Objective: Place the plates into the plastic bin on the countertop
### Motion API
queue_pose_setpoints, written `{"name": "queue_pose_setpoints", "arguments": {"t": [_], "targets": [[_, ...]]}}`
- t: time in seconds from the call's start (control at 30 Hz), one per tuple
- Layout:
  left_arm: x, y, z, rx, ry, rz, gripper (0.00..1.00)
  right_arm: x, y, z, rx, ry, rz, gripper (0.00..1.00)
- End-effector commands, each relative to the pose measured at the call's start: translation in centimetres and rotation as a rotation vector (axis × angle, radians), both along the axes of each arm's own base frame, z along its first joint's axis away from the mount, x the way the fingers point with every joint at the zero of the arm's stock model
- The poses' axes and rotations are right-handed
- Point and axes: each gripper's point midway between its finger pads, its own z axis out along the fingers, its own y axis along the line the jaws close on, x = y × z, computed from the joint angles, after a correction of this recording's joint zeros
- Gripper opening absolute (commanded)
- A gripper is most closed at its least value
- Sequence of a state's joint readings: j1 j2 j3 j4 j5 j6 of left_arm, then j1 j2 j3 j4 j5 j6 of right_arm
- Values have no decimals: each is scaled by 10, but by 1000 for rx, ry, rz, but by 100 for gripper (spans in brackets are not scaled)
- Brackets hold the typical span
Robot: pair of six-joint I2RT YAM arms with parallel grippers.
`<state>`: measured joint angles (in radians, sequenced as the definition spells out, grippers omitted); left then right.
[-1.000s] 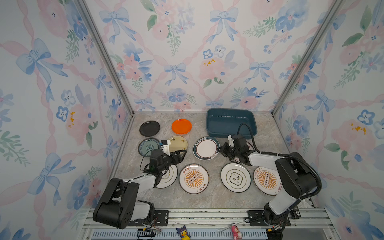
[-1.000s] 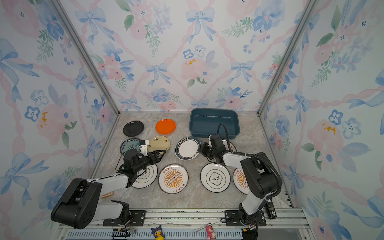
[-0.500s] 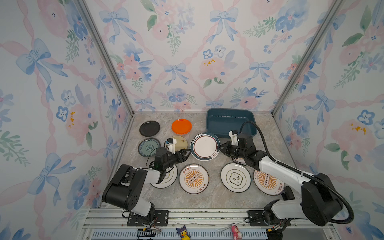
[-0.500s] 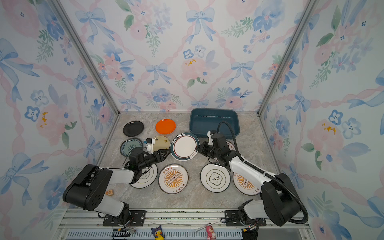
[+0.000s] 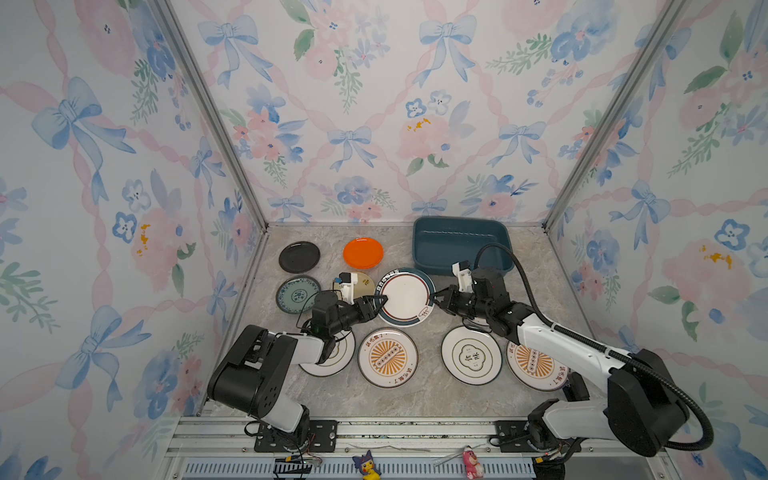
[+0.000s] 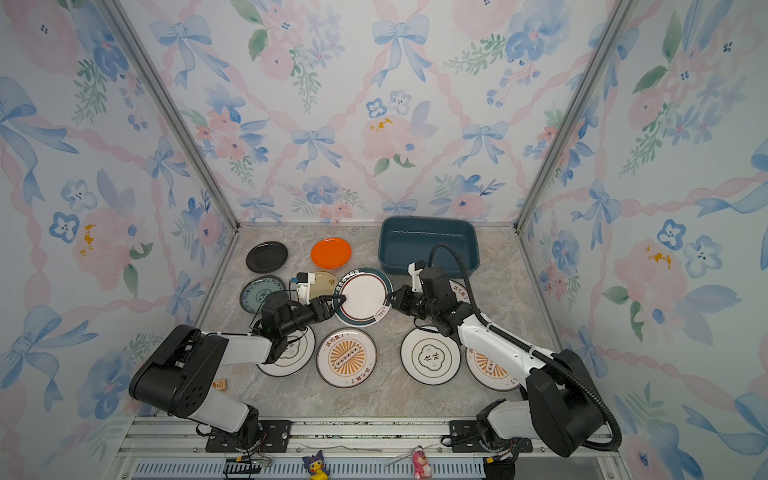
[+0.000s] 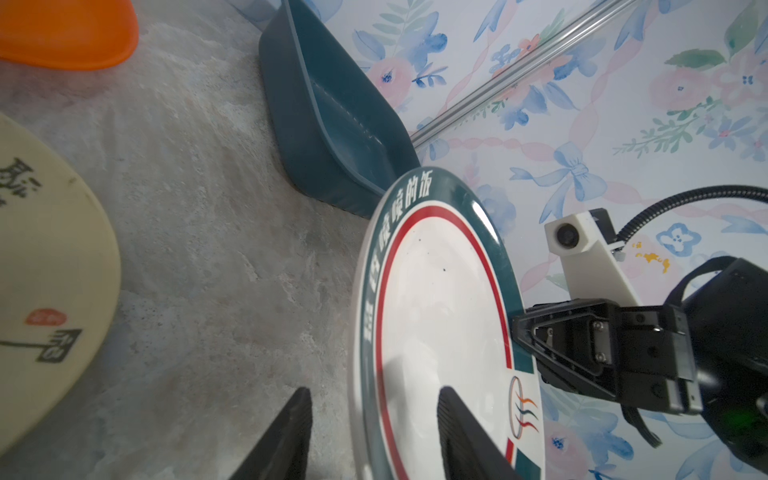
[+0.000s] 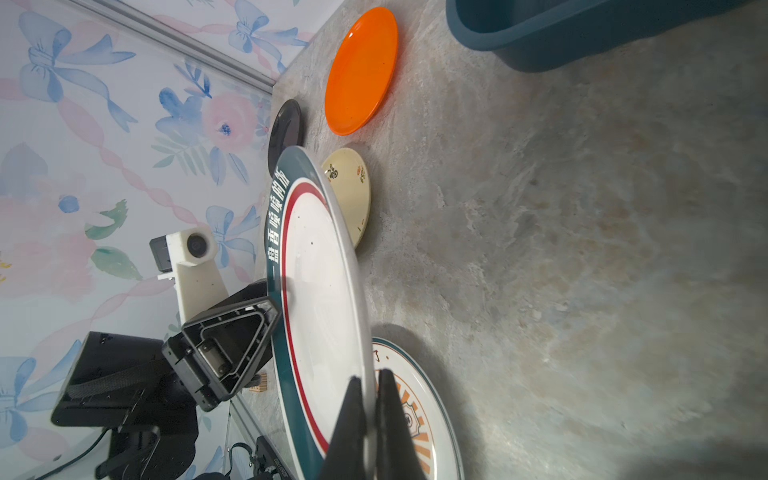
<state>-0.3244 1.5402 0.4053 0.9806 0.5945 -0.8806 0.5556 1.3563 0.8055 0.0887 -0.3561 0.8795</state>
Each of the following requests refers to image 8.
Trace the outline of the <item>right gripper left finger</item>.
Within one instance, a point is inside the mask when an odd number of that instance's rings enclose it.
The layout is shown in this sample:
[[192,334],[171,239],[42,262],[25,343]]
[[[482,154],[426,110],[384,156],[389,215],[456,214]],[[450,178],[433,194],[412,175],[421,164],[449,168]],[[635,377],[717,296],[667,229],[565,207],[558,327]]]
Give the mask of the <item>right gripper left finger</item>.
[[361,379],[352,377],[348,383],[318,479],[365,479],[364,440],[366,433],[367,421],[363,406]]

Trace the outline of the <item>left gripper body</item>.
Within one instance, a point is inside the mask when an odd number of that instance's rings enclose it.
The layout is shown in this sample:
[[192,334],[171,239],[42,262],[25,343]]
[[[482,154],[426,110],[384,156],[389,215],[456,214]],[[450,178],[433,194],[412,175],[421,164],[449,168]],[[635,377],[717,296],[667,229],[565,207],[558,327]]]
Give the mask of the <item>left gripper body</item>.
[[209,412],[256,384],[281,321],[268,282],[260,280],[193,317],[162,352],[197,406]]

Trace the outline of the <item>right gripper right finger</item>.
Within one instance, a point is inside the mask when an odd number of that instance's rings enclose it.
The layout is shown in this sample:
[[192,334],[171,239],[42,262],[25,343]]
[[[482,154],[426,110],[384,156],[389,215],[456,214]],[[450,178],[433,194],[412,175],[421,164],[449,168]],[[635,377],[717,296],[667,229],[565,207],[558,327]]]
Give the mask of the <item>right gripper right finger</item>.
[[376,475],[378,480],[424,480],[391,370],[378,374],[376,401]]

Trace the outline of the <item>white plate green red rim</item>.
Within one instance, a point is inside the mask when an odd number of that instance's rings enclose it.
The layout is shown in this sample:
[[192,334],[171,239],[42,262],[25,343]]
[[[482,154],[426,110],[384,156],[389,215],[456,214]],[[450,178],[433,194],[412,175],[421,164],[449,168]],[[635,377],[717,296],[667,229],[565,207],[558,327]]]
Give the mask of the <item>white plate green red rim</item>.
[[364,476],[375,471],[372,335],[354,246],[323,170],[303,148],[280,155],[264,228],[283,418],[299,479],[318,477],[350,380],[361,383]]

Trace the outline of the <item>cream yellow small plate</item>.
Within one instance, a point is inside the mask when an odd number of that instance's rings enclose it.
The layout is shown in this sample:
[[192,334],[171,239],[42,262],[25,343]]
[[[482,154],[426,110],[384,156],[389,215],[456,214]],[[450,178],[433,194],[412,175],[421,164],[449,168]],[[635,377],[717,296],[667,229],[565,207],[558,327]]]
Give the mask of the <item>cream yellow small plate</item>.
[[322,164],[341,208],[354,247],[366,231],[371,208],[371,185],[362,156],[344,147],[331,153]]

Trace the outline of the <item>orange round plate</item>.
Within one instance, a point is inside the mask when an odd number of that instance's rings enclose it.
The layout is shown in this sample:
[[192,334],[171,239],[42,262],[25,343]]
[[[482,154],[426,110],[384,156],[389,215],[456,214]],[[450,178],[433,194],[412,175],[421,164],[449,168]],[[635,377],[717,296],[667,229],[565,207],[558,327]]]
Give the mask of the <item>orange round plate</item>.
[[398,48],[397,20],[385,7],[367,11],[348,31],[325,92],[326,122],[334,134],[351,135],[377,113],[394,76]]

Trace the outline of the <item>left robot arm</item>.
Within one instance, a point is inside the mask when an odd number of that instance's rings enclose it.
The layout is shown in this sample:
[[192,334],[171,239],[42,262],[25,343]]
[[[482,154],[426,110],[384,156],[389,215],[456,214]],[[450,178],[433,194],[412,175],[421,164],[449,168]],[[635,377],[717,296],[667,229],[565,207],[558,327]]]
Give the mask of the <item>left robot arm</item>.
[[280,314],[257,281],[165,341],[90,332],[51,421],[110,436],[98,479],[177,479],[196,456],[197,413],[256,383]]

